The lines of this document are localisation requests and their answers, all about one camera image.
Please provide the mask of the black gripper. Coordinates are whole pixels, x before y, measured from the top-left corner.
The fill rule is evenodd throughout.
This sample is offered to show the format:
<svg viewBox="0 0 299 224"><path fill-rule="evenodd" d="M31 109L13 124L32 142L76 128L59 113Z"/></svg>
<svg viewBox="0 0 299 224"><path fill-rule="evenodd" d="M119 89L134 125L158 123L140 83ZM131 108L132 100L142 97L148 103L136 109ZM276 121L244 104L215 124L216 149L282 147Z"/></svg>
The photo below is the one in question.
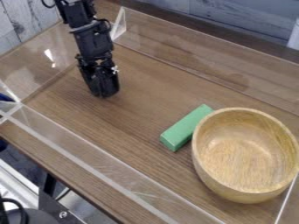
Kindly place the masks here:
<svg viewBox="0 0 299 224"><path fill-rule="evenodd" d="M83 80L90 92L104 98L119 91L118 66L112 60L111 30L112 25L107 20L94 20L69 31L79 48L76 60Z"/></svg>

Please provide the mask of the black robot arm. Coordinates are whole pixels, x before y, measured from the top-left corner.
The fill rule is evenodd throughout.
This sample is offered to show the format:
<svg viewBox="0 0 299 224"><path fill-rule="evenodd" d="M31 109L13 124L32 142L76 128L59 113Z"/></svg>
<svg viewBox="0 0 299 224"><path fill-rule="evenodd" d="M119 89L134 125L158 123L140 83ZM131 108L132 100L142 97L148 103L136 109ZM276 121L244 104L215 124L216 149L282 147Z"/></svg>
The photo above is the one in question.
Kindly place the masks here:
<svg viewBox="0 0 299 224"><path fill-rule="evenodd" d="M41 4L49 9L57 7L63 23L69 25L79 48L77 67L90 92L103 98L115 95L120 86L110 35L112 25L96 17L94 0L53 0L53 5L41 0Z"/></svg>

